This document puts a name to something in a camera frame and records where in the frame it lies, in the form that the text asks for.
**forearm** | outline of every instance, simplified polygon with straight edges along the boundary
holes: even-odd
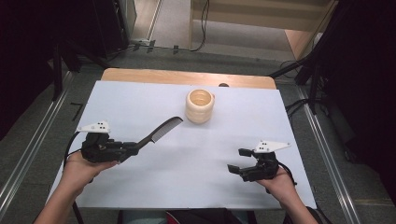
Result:
[[[286,210],[291,220],[293,220],[294,224],[314,224],[317,221],[305,207],[303,202],[298,199],[292,203],[281,204],[282,207]]]
[[[77,198],[77,194],[68,189],[57,188],[49,201],[41,211],[35,224],[38,223],[66,223],[73,202]]]

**comb teeth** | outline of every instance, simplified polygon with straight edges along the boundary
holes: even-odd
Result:
[[[162,125],[160,125],[154,132],[151,137],[151,141],[153,143],[157,142],[160,140],[164,135],[169,133],[172,129],[174,129],[178,124],[180,124],[183,121],[180,117],[173,117],[166,122],[164,122]]]

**wooden table edge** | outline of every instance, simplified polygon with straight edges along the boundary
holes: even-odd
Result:
[[[275,81],[271,77],[172,70],[108,68],[104,71],[101,80],[203,86],[218,86],[226,83],[230,87],[276,90]]]

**gray floor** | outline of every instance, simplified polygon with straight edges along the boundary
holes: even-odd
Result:
[[[235,33],[231,35],[232,38],[221,38],[220,40],[211,37],[214,36],[214,33],[208,33],[208,44],[203,48],[203,52],[181,51],[174,55],[172,50],[168,49],[155,49],[151,53],[146,53],[146,50],[142,48],[138,51],[125,51],[110,63],[121,68],[266,76],[276,71],[282,62],[290,60],[291,55],[290,49],[287,48],[286,36],[275,30],[269,30],[268,32],[268,34],[276,32],[276,35],[268,35],[265,38],[266,41],[276,41],[276,43],[270,45],[262,43],[262,51],[260,52],[262,56],[252,56],[252,47],[248,46],[238,49],[238,55],[228,53],[230,52],[229,49],[233,48],[232,45],[240,48],[238,43],[246,44],[243,37]],[[225,42],[228,44],[212,45],[216,41],[219,43],[223,40],[226,40]],[[195,42],[199,43],[199,37],[195,37]],[[72,120],[78,108],[71,103],[85,104],[95,80],[100,79],[102,73],[103,70],[100,67],[91,63],[85,64],[80,73],[73,74],[73,82],[65,96],[62,107],[43,139],[26,176],[7,207],[5,215],[0,219],[1,223],[31,223],[39,213],[45,204],[50,186],[62,162],[67,142],[78,125],[79,116],[76,120]],[[293,71],[287,76],[293,77],[295,74]],[[285,105],[299,99],[297,87],[293,84],[292,79],[287,77],[277,78],[276,86],[281,92]],[[18,160],[28,147],[30,139],[34,136],[40,121],[50,107],[51,95],[52,87],[48,87],[37,97],[8,135],[0,142],[0,148],[2,148],[0,151],[1,186],[4,186],[11,176]],[[322,130],[356,206],[361,223],[396,223],[395,207],[384,191],[378,175],[364,164],[352,164],[346,161],[343,146],[330,120],[320,110],[318,112]],[[318,143],[303,110],[293,117],[292,125],[311,189],[318,205],[332,223],[347,223],[329,172],[319,152]],[[118,211],[98,209],[81,209],[81,211],[86,223],[116,223],[118,213]],[[283,216],[283,211],[256,211],[259,223],[281,223]],[[77,223],[72,214],[69,223]]]
[[[158,0],[135,1],[140,6],[150,5],[150,2]],[[190,39],[190,8],[190,1],[162,0],[150,40],[155,40],[158,47],[172,48],[178,45],[180,49],[198,48],[202,42],[202,24],[201,21],[192,22]],[[136,29],[146,30],[147,24],[148,22],[140,21]],[[208,21],[205,29],[206,48],[201,49],[200,52],[270,61],[294,60],[289,43],[278,41],[285,38],[284,30],[213,21]]]

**floor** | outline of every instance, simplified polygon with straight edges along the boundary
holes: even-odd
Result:
[[[181,0],[162,0],[152,34],[137,37],[143,40],[156,40],[156,47],[172,48],[174,45],[188,45],[180,34],[185,29],[172,31],[166,23],[175,25],[171,9],[185,4]],[[205,46],[197,53],[181,51],[174,55],[172,50],[155,49],[148,54],[144,49],[136,52],[126,51],[111,63],[124,68],[151,68],[182,70],[195,72],[213,72],[241,75],[265,76],[275,72],[287,61],[294,60],[286,36],[282,30],[264,29],[246,26],[227,26],[227,24],[209,22],[207,24]],[[200,21],[194,22],[193,45],[201,42]],[[44,205],[53,178],[62,161],[64,148],[69,137],[78,126],[78,106],[87,102],[94,81],[101,78],[103,70],[96,64],[85,64],[80,73],[67,73],[65,70],[65,89],[62,100],[51,103],[52,87],[37,97],[35,102],[21,116],[9,134],[0,142],[0,185],[2,186],[1,223],[30,223]],[[300,90],[309,86],[296,87],[292,78],[296,71],[276,79],[285,105],[300,99]],[[56,114],[43,128],[42,120],[53,109]],[[331,121],[318,109],[316,119],[341,174],[347,196],[353,203],[358,219],[347,217],[351,214],[343,207],[337,184],[334,184],[323,152],[318,144],[313,126],[309,119],[309,110],[303,109],[293,117],[295,138],[301,150],[305,170],[311,182],[317,203],[332,223],[396,223],[396,209],[388,194],[384,191],[375,172],[364,164],[352,164],[345,159],[343,145],[336,134]],[[41,130],[44,136],[36,137]],[[24,163],[25,172],[19,173],[22,179],[13,182],[15,191],[7,195],[7,183],[16,173],[18,162],[26,154],[33,160]],[[115,223],[118,211],[97,211],[81,209],[86,223]],[[259,223],[281,223],[283,211],[256,211]],[[69,223],[77,223],[70,215]]]

